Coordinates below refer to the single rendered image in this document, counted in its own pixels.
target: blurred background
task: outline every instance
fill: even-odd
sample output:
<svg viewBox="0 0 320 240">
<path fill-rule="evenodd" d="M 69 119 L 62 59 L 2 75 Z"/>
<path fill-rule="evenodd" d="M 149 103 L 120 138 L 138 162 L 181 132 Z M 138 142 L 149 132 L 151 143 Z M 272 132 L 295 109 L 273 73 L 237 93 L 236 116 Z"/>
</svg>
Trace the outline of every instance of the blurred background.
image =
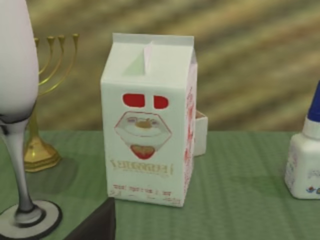
<svg viewBox="0 0 320 240">
<path fill-rule="evenodd" d="M 320 79 L 318 0 L 27 0 L 39 62 L 65 35 L 69 77 L 38 101 L 41 130 L 101 130 L 100 77 L 112 33 L 195 36 L 197 109 L 209 129 L 299 131 Z M 53 62 L 58 60 L 56 41 Z M 60 70 L 54 84 L 63 75 Z"/>
</svg>

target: blue cap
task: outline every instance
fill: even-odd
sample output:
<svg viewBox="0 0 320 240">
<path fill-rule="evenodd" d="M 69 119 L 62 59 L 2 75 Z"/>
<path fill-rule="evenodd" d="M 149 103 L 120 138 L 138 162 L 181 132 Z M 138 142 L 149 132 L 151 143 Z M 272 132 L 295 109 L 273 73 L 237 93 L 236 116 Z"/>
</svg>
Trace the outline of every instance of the blue cap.
<svg viewBox="0 0 320 240">
<path fill-rule="evenodd" d="M 316 87 L 307 118 L 313 122 L 320 123 L 320 81 Z"/>
</svg>

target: black object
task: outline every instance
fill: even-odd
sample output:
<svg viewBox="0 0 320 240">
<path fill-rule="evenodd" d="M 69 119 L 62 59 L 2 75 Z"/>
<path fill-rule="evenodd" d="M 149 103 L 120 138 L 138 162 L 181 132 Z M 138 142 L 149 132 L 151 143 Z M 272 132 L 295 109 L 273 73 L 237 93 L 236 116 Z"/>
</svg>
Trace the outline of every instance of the black object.
<svg viewBox="0 0 320 240">
<path fill-rule="evenodd" d="M 115 240 L 116 204 L 109 197 L 64 240 Z"/>
</svg>

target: hexagonal emblem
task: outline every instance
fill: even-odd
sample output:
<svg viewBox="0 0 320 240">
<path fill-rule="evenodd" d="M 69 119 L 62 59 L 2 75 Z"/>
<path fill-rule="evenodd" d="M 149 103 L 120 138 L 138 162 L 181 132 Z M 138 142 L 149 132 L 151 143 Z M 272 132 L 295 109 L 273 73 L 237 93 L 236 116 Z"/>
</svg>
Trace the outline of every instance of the hexagonal emblem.
<svg viewBox="0 0 320 240">
<path fill-rule="evenodd" d="M 114 130 L 141 160 L 150 159 L 172 135 L 158 114 L 146 112 L 125 112 Z"/>
</svg>

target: menorah base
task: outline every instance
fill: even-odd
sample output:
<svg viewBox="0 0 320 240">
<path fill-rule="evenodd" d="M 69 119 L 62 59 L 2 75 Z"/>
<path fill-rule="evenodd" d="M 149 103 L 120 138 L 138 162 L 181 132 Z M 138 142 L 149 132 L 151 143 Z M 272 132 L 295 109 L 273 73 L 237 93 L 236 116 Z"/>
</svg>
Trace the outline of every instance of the menorah base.
<svg viewBox="0 0 320 240">
<path fill-rule="evenodd" d="M 30 227 L 19 227 L 15 224 L 15 212 L 18 205 L 12 206 L 0 215 L 1 240 L 39 240 L 48 236 L 60 224 L 62 211 L 58 205 L 50 201 L 34 201 L 34 204 L 45 211 L 45 217 Z"/>
<path fill-rule="evenodd" d="M 45 143 L 40 137 L 33 137 L 26 145 L 24 153 L 24 169 L 35 173 L 57 165 L 61 156 L 51 145 Z"/>
</svg>

